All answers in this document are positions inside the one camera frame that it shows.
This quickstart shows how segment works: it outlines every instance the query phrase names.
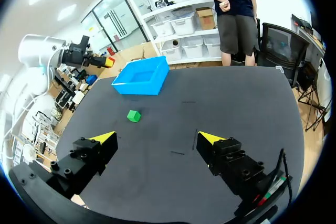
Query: green cube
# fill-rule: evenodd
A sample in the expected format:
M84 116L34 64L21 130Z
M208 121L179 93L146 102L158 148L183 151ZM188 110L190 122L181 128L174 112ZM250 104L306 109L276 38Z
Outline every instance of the green cube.
M136 110L130 110L127 115L127 118L133 123L138 123L140 121L140 117L140 113Z

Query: office chair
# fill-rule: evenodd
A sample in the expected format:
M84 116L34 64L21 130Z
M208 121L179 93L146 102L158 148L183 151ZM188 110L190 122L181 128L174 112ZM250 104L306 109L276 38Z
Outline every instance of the office chair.
M282 66L290 85L297 86L301 62L306 56L309 42L284 27L263 23L258 66Z

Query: blue plastic tray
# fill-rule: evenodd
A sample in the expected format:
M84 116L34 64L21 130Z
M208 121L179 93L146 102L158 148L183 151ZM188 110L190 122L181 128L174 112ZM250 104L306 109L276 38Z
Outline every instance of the blue plastic tray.
M165 56L128 63L112 83L120 94L158 95L169 72Z

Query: black tabletop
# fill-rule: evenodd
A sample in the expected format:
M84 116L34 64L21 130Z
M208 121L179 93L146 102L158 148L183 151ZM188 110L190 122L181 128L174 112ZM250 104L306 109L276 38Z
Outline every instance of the black tabletop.
M91 210L148 222L209 224L233 218L241 199L193 150L196 131L236 138L247 155L265 163L266 174L285 148L296 195L303 171L303 131L294 94L279 70L171 70L158 96L120 95L111 86L113 80L94 85L57 146L62 158L79 137L117 132L118 151L80 195ZM139 123L127 119L130 110L141 113ZM277 202L279 211L287 203L286 191Z

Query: white shelf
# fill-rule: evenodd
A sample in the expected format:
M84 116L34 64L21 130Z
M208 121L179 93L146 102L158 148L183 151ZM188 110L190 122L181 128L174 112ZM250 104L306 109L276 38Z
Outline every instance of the white shelf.
M184 7L184 6L197 5L197 4L203 4L203 3L211 3L213 1L214 0L188 0L188 1L183 1L183 2L180 2L180 3L176 3L174 5L169 5L169 6L166 6L166 7L156 9L156 10L150 12L150 13L146 13L146 14L142 15L142 18L143 19L149 18L149 17L152 17L154 15L157 15L157 14L160 14L160 13L163 13L163 12L167 12L169 10L174 10L174 9Z
M165 37L157 37L154 40L154 42L155 43L160 43L160 42L173 40L173 39L181 39L181 38L187 38L187 37L193 37L193 36L199 36L199 35L209 35L209 34L218 34L218 29L215 28L215 29L211 29L211 30L201 30L200 28L198 28L198 30L193 34L187 34L187 35L173 34L173 35L169 35L169 36L165 36Z
M186 52L182 50L182 59L181 60L173 60L168 61L168 65L173 64L184 64L184 63L194 63L194 62L207 62L207 61L221 61L221 57L209 57L209 52L205 46L202 46L203 57L198 58L187 58Z
M184 64L184 63L194 63L194 62L207 62L207 61L221 61L221 57L201 57L201 58L182 58L181 60L168 61L168 65L173 64Z

